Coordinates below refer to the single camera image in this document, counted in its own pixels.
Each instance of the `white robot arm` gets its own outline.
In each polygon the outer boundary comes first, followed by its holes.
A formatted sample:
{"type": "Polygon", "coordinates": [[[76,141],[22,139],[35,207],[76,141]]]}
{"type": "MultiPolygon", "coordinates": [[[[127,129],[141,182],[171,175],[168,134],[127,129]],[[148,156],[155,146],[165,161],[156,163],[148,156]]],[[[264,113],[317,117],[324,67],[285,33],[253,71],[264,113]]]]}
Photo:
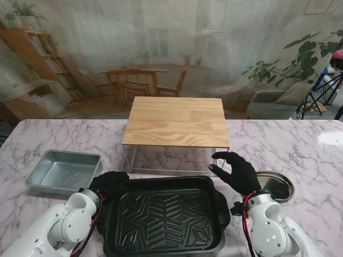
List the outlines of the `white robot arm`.
{"type": "Polygon", "coordinates": [[[270,194],[249,199],[248,216],[253,225],[250,230],[254,250],[263,257],[295,256],[323,257],[301,227],[289,217],[283,217],[280,205],[270,194]]]}
{"type": "Polygon", "coordinates": [[[87,237],[98,203],[91,190],[74,193],[65,205],[50,207],[2,257],[69,257],[87,237]]]}

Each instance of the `black baking tray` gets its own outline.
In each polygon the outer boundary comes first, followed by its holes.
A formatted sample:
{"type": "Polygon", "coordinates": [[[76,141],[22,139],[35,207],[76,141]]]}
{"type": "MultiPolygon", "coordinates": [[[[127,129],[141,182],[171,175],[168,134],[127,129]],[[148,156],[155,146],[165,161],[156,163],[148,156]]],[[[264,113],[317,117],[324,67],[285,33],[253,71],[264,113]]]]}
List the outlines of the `black baking tray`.
{"type": "Polygon", "coordinates": [[[216,252],[230,223],[210,178],[133,179],[104,203],[97,226],[107,257],[216,252]]]}

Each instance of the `wooden board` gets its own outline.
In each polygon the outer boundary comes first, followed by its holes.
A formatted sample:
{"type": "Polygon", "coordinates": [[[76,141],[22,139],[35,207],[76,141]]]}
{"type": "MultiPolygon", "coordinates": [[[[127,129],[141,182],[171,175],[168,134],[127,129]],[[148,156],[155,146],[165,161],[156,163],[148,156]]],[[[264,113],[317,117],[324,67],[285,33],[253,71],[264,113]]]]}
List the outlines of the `wooden board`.
{"type": "Polygon", "coordinates": [[[123,144],[228,148],[221,99],[136,96],[123,144]]]}

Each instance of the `glove finger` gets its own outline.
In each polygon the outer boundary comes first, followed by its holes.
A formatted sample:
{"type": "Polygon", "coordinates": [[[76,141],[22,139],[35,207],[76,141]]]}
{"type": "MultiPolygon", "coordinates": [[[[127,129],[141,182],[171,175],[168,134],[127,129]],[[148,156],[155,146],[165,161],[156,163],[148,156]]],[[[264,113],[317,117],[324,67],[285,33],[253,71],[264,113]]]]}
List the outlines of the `glove finger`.
{"type": "Polygon", "coordinates": [[[225,160],[228,164],[231,164],[231,165],[240,165],[240,164],[247,163],[247,161],[242,156],[240,156],[239,154],[235,152],[226,153],[225,160]]]}
{"type": "Polygon", "coordinates": [[[230,185],[230,183],[232,182],[231,180],[231,175],[229,173],[227,173],[226,171],[223,171],[222,169],[220,169],[217,165],[215,164],[210,164],[208,166],[208,168],[214,173],[216,174],[221,180],[223,180],[223,182],[227,183],[230,185]]]}
{"type": "Polygon", "coordinates": [[[215,152],[212,155],[212,158],[213,159],[224,159],[224,160],[226,160],[228,154],[229,154],[229,152],[215,152]]]}
{"type": "Polygon", "coordinates": [[[237,181],[235,181],[235,179],[232,177],[231,174],[223,171],[217,165],[214,165],[214,164],[210,164],[210,166],[208,166],[208,168],[214,174],[216,174],[223,182],[225,182],[230,187],[232,187],[233,190],[235,190],[236,192],[239,192],[239,193],[241,192],[241,188],[240,188],[239,184],[237,184],[237,181]]]}

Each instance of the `cable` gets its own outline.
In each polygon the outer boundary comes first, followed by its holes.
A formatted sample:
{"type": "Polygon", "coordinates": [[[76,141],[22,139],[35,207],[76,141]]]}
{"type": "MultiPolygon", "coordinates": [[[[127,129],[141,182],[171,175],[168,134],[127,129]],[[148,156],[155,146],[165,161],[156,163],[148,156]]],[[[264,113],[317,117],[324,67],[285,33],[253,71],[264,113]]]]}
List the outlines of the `cable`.
{"type": "Polygon", "coordinates": [[[244,200],[243,203],[243,215],[242,215],[242,225],[243,225],[243,232],[245,235],[245,238],[247,239],[248,242],[248,246],[249,246],[249,252],[251,257],[256,257],[252,248],[252,244],[251,244],[251,240],[250,240],[250,236],[249,236],[249,230],[248,230],[248,225],[247,225],[247,212],[245,211],[245,207],[247,205],[247,202],[249,200],[249,198],[253,195],[253,193],[249,194],[246,199],[244,200]]]}
{"type": "Polygon", "coordinates": [[[80,243],[78,243],[78,244],[76,245],[76,247],[74,248],[74,250],[72,251],[70,257],[78,257],[78,256],[80,256],[80,254],[82,253],[82,251],[83,251],[84,248],[86,247],[86,245],[87,245],[89,239],[91,238],[91,235],[92,235],[92,233],[93,233],[93,231],[94,231],[94,229],[95,229],[95,227],[96,227],[96,223],[98,222],[98,219],[99,219],[99,217],[100,217],[100,213],[101,213],[101,209],[102,209],[102,201],[103,201],[103,196],[102,196],[102,194],[101,194],[101,193],[97,193],[97,195],[98,195],[99,198],[100,198],[100,207],[99,207],[98,211],[96,212],[96,216],[95,216],[95,218],[94,218],[94,220],[93,220],[93,222],[92,222],[92,224],[91,224],[90,232],[88,233],[88,235],[87,235],[87,237],[86,237],[86,239],[85,239],[83,245],[80,247],[80,249],[76,251],[76,249],[77,249],[77,248],[79,247],[79,245],[80,245],[80,243]]]}

